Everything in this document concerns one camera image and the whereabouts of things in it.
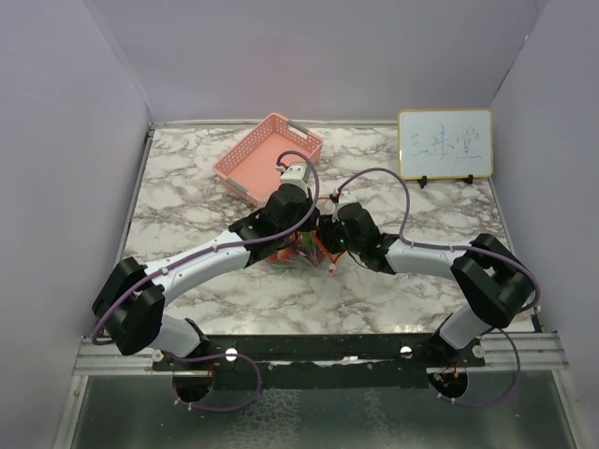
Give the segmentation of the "green fake grapes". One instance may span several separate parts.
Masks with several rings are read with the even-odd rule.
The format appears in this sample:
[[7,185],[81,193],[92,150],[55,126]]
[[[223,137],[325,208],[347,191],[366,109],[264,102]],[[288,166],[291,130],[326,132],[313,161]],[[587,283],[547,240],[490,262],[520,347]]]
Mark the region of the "green fake grapes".
[[318,250],[318,245],[315,241],[315,235],[313,232],[303,232],[301,234],[301,246],[306,252]]

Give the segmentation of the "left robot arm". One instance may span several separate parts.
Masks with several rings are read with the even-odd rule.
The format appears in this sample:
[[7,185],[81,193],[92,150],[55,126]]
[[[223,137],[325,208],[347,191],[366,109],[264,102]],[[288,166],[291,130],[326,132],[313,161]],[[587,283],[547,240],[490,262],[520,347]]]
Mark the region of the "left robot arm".
[[308,187],[284,183],[264,207],[207,243],[146,264],[133,257],[119,261],[92,305],[97,319],[92,342],[103,344],[100,335],[106,333],[122,355],[152,348],[174,355],[187,369],[200,367],[206,336],[193,320],[167,315],[166,306],[213,278],[275,254],[295,232],[312,229],[317,196]]

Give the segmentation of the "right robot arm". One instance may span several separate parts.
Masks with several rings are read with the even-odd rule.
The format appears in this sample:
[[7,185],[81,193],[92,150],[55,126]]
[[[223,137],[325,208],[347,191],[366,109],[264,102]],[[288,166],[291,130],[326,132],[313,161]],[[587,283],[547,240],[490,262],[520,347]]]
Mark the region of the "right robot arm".
[[316,235],[328,252],[349,253],[371,271],[421,274],[458,285],[466,304],[428,342],[431,358],[442,366],[460,359],[476,338],[508,327],[537,293],[530,271],[490,234],[465,245],[408,242],[380,231],[370,213],[353,202],[321,216]]

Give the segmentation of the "clear zip top bag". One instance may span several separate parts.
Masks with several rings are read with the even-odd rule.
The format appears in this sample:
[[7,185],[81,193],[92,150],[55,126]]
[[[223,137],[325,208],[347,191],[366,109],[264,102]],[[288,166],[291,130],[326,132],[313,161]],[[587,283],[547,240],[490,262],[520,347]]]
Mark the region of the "clear zip top bag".
[[[332,275],[335,273],[339,262],[344,258],[346,252],[338,253],[338,254],[330,254],[327,250],[322,246],[321,242],[316,236],[316,231],[312,231],[315,235],[315,241],[318,245],[318,250],[313,252],[306,252],[301,246],[301,232],[296,232],[295,234],[288,237],[283,244],[277,249],[282,249],[286,246],[294,245],[300,248],[300,250],[304,253],[304,258],[306,259],[306,263],[301,268],[292,268],[292,269],[300,269],[300,270],[314,270],[318,273]],[[287,269],[282,267],[275,267],[270,265],[265,259],[265,262],[272,268],[280,268]]]

